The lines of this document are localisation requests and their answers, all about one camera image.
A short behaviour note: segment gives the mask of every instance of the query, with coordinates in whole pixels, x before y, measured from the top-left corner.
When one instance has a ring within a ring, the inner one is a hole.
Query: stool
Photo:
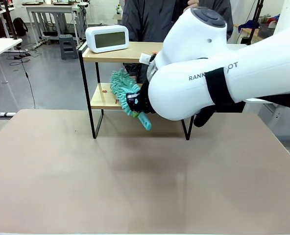
[[[70,48],[64,48],[64,43],[70,43]],[[74,56],[74,59],[78,58],[77,50],[75,47],[75,42],[73,40],[73,36],[71,34],[59,36],[59,44],[60,44],[60,51],[61,51],[61,59],[66,60],[67,56]]]

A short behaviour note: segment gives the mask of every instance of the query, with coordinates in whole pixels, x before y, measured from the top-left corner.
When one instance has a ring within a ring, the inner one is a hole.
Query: digital clock
[[[85,31],[87,46],[95,53],[126,49],[129,31],[122,25],[89,27]]]

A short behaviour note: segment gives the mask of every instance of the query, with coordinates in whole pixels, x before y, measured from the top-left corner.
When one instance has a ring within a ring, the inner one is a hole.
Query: teal handle
[[[138,116],[141,124],[145,127],[147,131],[151,129],[151,122],[148,119],[147,115],[144,112],[141,112]]]

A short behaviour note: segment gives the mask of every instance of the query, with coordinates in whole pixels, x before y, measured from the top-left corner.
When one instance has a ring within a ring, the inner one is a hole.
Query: wooden shelf board
[[[122,15],[121,14],[115,14],[112,19],[117,20],[117,21],[121,21],[122,20]]]
[[[153,52],[159,52],[162,46],[162,43],[130,42],[127,49],[103,53],[94,53],[87,48],[83,53],[83,60],[84,62],[138,64],[142,53],[151,55]]]
[[[116,96],[111,92],[110,83],[98,83],[91,100],[92,109],[121,110]]]

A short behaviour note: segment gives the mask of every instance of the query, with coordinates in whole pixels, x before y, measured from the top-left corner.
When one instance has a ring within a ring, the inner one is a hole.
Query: person
[[[163,42],[183,11],[192,7],[215,10],[227,22],[227,39],[233,32],[230,0],[126,0],[122,25],[129,30],[133,42]],[[146,80],[146,65],[124,64],[126,71],[138,83]]]

